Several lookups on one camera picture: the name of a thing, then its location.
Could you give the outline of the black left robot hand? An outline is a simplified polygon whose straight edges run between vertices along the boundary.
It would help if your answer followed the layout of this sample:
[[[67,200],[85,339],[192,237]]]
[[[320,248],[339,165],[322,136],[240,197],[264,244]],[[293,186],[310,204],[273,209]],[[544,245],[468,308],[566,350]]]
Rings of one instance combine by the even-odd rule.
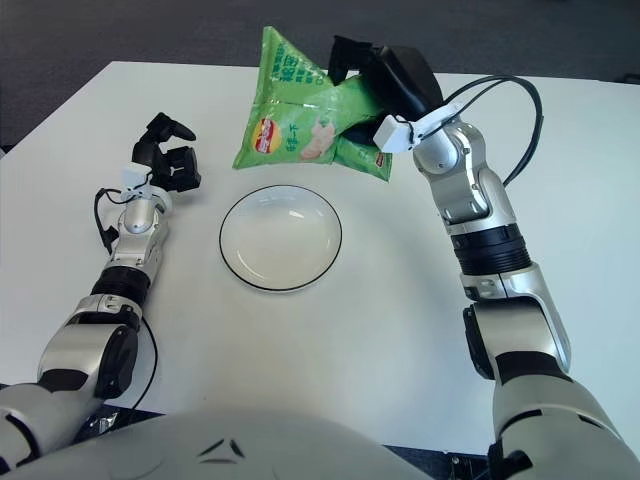
[[[132,161],[151,169],[150,184],[167,192],[197,189],[201,183],[193,147],[182,146],[163,151],[161,145],[176,137],[195,141],[195,133],[182,123],[159,112],[146,132],[134,144]]]

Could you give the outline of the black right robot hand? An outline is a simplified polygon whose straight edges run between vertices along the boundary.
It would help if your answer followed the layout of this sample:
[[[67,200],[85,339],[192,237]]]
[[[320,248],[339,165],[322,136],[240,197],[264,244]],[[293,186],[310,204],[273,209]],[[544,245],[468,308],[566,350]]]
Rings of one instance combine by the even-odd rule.
[[[372,146],[373,136],[388,114],[415,122],[444,104],[431,67],[413,47],[376,46],[336,35],[328,76],[339,85],[350,70],[359,72],[365,91],[382,107],[374,119],[359,122],[342,134],[356,144]]]

